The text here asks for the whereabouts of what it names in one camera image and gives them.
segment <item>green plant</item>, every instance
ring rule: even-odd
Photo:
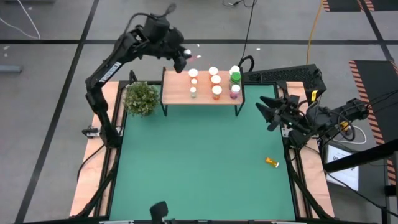
[[[129,114],[151,115],[159,102],[159,93],[147,82],[134,82],[127,87],[124,108]]]

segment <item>hazard stripe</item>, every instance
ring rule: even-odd
[[[324,10],[325,10],[326,12],[330,12],[330,7],[329,7],[328,1],[327,1],[327,0],[323,0],[322,4],[323,4]]]
[[[371,115],[371,114],[368,115],[368,118],[372,119],[372,120],[376,120],[376,117],[374,115]]]
[[[365,87],[362,83],[355,83],[356,86]]]
[[[367,98],[360,97],[360,99],[361,99],[363,102],[365,102],[365,103],[369,103],[369,100],[368,100]]]
[[[368,7],[369,11],[374,11],[373,3],[369,0],[365,0],[366,7]]]
[[[359,1],[359,0],[356,0],[357,2],[358,2],[358,4],[359,4],[359,7],[361,8],[361,11],[363,11],[363,7],[362,7],[362,4],[361,4],[361,2]]]
[[[375,133],[375,132],[373,132],[373,136],[376,138],[376,137],[379,137],[380,139],[383,139],[383,135],[381,135],[381,133]]]
[[[359,93],[359,95],[362,96],[362,97],[368,98],[368,94],[366,94],[366,93]]]
[[[378,132],[380,132],[380,128],[375,127],[375,126],[373,126],[373,125],[371,125],[371,129],[372,129],[372,131],[378,131]]]
[[[391,174],[391,173],[388,173],[388,177],[389,177],[389,178],[393,178],[393,179],[396,178],[396,176],[395,176],[394,174]]]
[[[384,143],[385,143],[384,140],[382,140],[382,139],[374,138],[374,140],[375,140],[376,143],[378,143],[378,144],[384,144]]]
[[[391,64],[392,64],[394,70],[397,72],[397,75],[398,75],[398,68],[394,65],[394,63],[391,62]],[[362,78],[361,78],[361,74],[359,73],[358,66],[357,66],[356,62],[354,60],[350,60],[349,61],[349,67],[350,67],[351,72],[353,74],[355,85],[356,85],[356,87],[358,89],[359,98],[361,99],[361,101],[369,103],[369,97],[368,97],[368,94],[366,93],[366,90],[364,88],[363,81],[362,81]],[[374,137],[374,140],[375,140],[376,144],[377,145],[384,144],[385,143],[384,142],[384,138],[383,138],[383,135],[382,135],[381,130],[379,128],[379,124],[377,123],[376,116],[374,115],[374,111],[373,111],[371,105],[369,105],[368,121],[369,121],[369,124],[370,124],[370,127],[371,127],[371,130],[372,130],[372,133],[373,133],[373,137]],[[390,184],[395,185],[396,184],[395,169],[393,168],[392,162],[390,160],[387,160],[387,164],[388,164],[387,165],[387,169],[389,171],[389,173],[388,173],[389,182],[390,182]]]

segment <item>gray floor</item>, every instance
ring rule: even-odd
[[[26,5],[42,38],[78,40],[93,0],[58,0],[53,5]],[[129,16],[135,12],[162,13],[171,0],[100,0],[87,39],[116,39]],[[177,10],[169,16],[186,39],[244,39],[250,9],[226,8],[215,0],[174,0]],[[306,40],[315,18],[318,1],[259,0],[254,9],[250,39]],[[398,40],[398,12],[372,12],[382,36]],[[34,35],[28,18],[17,4],[0,2],[0,17]],[[134,24],[142,22],[137,18]],[[0,23],[1,39],[29,39]],[[322,11],[315,40],[376,40],[365,13]],[[189,68],[229,69],[241,58],[243,45],[186,45],[194,57]],[[70,85],[60,120],[25,221],[67,218],[76,187],[76,173],[82,161],[86,138],[81,130],[93,114],[84,94],[84,79],[105,59],[112,45],[85,45]],[[398,60],[398,46],[389,45]],[[0,223],[13,223],[53,116],[76,45],[0,45],[0,64],[22,65],[20,75],[0,75]],[[306,45],[256,45],[246,48],[256,60],[255,70],[305,64]],[[377,45],[313,45],[311,63],[323,72],[328,90],[322,105],[330,108],[358,97],[349,60],[385,60]],[[125,65],[113,80],[125,80],[133,69],[140,80],[159,80],[161,68],[172,62],[144,57]],[[368,143],[352,147],[365,150],[375,145],[366,121],[363,128]],[[380,222],[378,208],[341,187],[330,184],[335,215],[342,220]]]

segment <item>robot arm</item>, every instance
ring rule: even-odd
[[[298,149],[303,148],[314,135],[334,136],[338,129],[341,130],[336,127],[340,127],[342,122],[365,119],[369,114],[366,105],[356,98],[332,110],[311,106],[306,114],[299,110],[299,96],[285,96],[279,99],[261,96],[260,99],[265,105],[256,103],[256,106],[270,123],[267,129],[273,131],[279,123],[292,128],[288,136],[289,145]]]
[[[189,51],[180,45],[184,41],[183,35],[176,28],[170,28],[170,23],[165,18],[170,12],[163,16],[136,14],[147,16],[145,25],[136,26],[130,32],[125,31],[116,41],[111,55],[86,79],[86,99],[101,122],[99,135],[105,146],[119,147],[121,143],[121,138],[106,113],[108,104],[101,90],[106,82],[125,63],[136,58],[142,59],[143,55],[173,59],[174,69],[178,73],[186,66],[186,59],[191,57]]]

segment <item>green table surface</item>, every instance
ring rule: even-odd
[[[254,105],[273,86],[245,86],[233,106],[170,105],[127,116],[110,220],[150,220],[160,201],[177,220],[294,220],[282,136]],[[278,168],[265,163],[270,157]]]

